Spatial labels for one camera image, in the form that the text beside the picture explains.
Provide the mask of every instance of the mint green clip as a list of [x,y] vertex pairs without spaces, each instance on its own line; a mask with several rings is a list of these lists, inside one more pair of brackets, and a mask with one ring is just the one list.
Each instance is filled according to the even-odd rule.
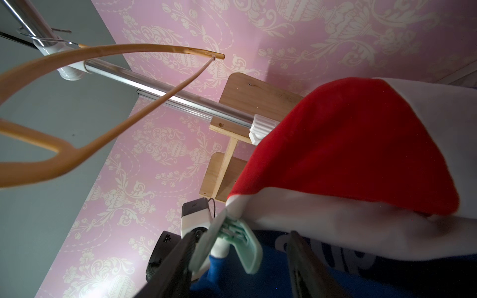
[[222,238],[235,247],[246,273],[255,274],[259,270],[263,257],[262,245],[243,220],[228,217],[227,209],[224,209],[199,239],[189,262],[190,271],[199,271],[217,238]]

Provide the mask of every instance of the grey wall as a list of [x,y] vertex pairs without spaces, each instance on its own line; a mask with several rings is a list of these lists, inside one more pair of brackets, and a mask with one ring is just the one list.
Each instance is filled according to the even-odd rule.
[[[87,45],[114,43],[89,0],[33,0],[63,37]],[[19,24],[0,5],[0,31],[16,35]],[[0,72],[41,57],[37,50],[0,38]],[[122,56],[111,63],[127,67]],[[0,106],[0,118],[63,138],[89,143],[125,119],[135,89],[96,74],[76,82],[52,72]],[[58,179],[0,190],[0,297],[33,297],[80,211],[113,143]],[[0,161],[39,161],[52,153],[0,135]]]

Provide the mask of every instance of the cable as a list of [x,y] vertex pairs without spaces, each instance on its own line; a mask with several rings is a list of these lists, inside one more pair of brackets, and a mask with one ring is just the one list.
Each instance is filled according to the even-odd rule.
[[212,200],[212,202],[214,202],[214,218],[215,218],[215,200],[214,200],[214,198],[210,198],[207,202],[210,202],[210,200]]
[[27,47],[30,47],[32,49],[35,49],[37,50],[37,47],[35,47],[35,45],[33,44],[33,42],[28,42],[28,41],[24,41],[23,39],[20,39],[18,37],[15,37],[15,36],[12,36],[10,34],[6,34],[4,32],[1,32],[0,31],[0,36],[5,38],[5,39],[8,39],[10,41],[14,41],[14,42],[17,42],[19,44],[22,44],[22,45],[26,45]]
[[67,40],[64,40],[64,39],[61,39],[61,38],[47,38],[47,37],[38,37],[38,36],[34,36],[34,35],[31,35],[29,33],[25,33],[22,31],[23,27],[20,27],[17,32],[20,33],[21,35],[23,36],[26,36],[26,37],[30,37],[31,39],[34,39],[34,40],[37,40],[37,41],[52,41],[52,42],[61,42],[61,43],[67,43],[67,44],[74,44],[74,45],[77,45],[78,47],[80,48],[85,48],[87,47],[87,45],[84,45],[82,43],[76,43],[76,42],[73,42],[73,41],[67,41]]

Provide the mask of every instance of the wooden shelf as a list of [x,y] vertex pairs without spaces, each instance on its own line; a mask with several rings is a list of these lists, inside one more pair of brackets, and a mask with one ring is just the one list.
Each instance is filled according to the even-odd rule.
[[[220,171],[220,167],[222,166],[223,159],[224,154],[222,152],[215,152],[212,154],[204,181],[202,181],[202,186],[200,187],[200,195],[212,197],[212,193],[217,182],[217,175]],[[222,180],[220,188],[218,189],[217,196],[214,199],[222,202],[227,200],[228,194],[232,190],[232,187],[239,178],[246,164],[247,161],[245,160],[236,157],[231,158],[225,172],[224,179]]]
[[[283,118],[297,105],[302,96],[277,88],[246,74],[231,74],[218,101],[250,115],[259,114],[273,120]],[[210,129],[251,144],[249,129],[238,124],[213,117]]]

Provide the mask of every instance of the chrome rod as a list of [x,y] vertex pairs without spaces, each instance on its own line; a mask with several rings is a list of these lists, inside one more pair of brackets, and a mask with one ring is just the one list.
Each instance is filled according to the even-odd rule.
[[[2,2],[31,35],[44,38],[58,38],[29,0],[2,0]],[[38,44],[43,47],[54,45],[54,43],[50,41],[35,40],[35,42],[38,42]],[[145,92],[145,96],[150,94],[151,96],[148,96],[149,98],[162,96],[173,88],[163,82],[156,81],[100,59],[86,60],[85,67],[89,72],[94,72],[133,86]],[[193,115],[201,116],[204,119],[211,119],[216,116],[247,128],[250,128],[253,123],[253,115],[185,90],[181,90],[175,96],[171,97],[168,100],[168,105]]]
[[[159,98],[161,98],[160,96],[157,96],[157,95],[154,95],[152,93],[149,93],[149,92],[146,92],[146,91],[142,91],[142,90],[139,90],[137,89],[137,94],[141,95],[142,97],[145,97],[147,99],[150,99],[150,100],[158,100]],[[195,117],[199,117],[199,118],[202,118],[206,121],[211,121],[212,120],[212,116],[210,115],[207,115],[205,113],[202,113],[201,111],[199,110],[195,110],[189,106],[186,106],[186,105],[183,105],[183,104],[180,104],[178,102],[174,102],[172,100],[167,100],[164,105],[170,107],[170,108],[173,108],[175,110],[178,110],[178,111],[182,111],[182,112],[186,112],[188,114],[191,114]]]
[[[86,69],[90,72],[133,86],[151,95],[160,97],[173,88],[166,83],[156,81],[100,59],[89,59],[85,61],[85,64]],[[247,128],[250,128],[253,123],[253,115],[185,90],[179,91],[168,101],[174,102],[176,106],[180,106],[183,111],[188,113],[201,113],[208,118],[216,116]]]
[[[58,38],[29,0],[2,0],[2,2],[29,34],[36,37]],[[35,42],[42,47],[56,44],[51,41],[35,40]]]

